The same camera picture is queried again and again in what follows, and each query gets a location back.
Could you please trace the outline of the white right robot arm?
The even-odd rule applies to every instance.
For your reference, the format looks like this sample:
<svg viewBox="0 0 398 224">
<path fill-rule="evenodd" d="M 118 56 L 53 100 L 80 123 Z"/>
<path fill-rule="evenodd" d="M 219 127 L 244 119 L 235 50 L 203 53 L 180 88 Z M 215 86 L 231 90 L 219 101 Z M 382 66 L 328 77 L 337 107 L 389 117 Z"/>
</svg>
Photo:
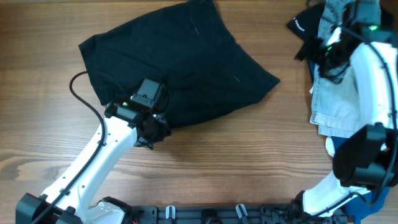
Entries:
<svg viewBox="0 0 398 224">
<path fill-rule="evenodd" d="M 297 218 L 327 218 L 355 197 L 397 185 L 397 32 L 382 24 L 379 1 L 325 1 L 318 33 L 297 60 L 315 64 L 311 121 L 345 139 L 332 171 L 303 191 Z"/>
</svg>

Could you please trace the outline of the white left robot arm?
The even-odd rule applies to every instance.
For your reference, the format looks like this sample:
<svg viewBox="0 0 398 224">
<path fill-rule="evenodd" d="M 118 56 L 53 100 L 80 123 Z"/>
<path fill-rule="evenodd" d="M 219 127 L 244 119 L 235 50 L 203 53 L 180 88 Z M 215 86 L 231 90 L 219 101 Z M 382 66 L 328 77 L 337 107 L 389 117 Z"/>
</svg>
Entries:
<svg viewBox="0 0 398 224">
<path fill-rule="evenodd" d="M 130 205 L 106 197 L 91 201 L 117 161 L 132 147 L 152 149 L 170 134 L 163 118 L 169 93 L 163 83 L 145 79 L 130 97 L 107 105 L 96 134 L 72 165 L 40 196 L 25 194 L 16 223 L 132 223 Z"/>
</svg>

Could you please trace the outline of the black shorts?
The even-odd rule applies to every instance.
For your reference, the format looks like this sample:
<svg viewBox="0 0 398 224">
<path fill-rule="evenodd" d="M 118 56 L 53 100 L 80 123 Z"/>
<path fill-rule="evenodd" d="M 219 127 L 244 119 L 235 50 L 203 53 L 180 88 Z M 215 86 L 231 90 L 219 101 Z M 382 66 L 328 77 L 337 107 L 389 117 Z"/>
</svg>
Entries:
<svg viewBox="0 0 398 224">
<path fill-rule="evenodd" d="M 173 128 L 260 102 L 279 79 L 235 41 L 213 1 L 187 1 L 144 14 L 79 46 L 102 105 L 128 96 L 145 79 L 164 83 Z"/>
</svg>

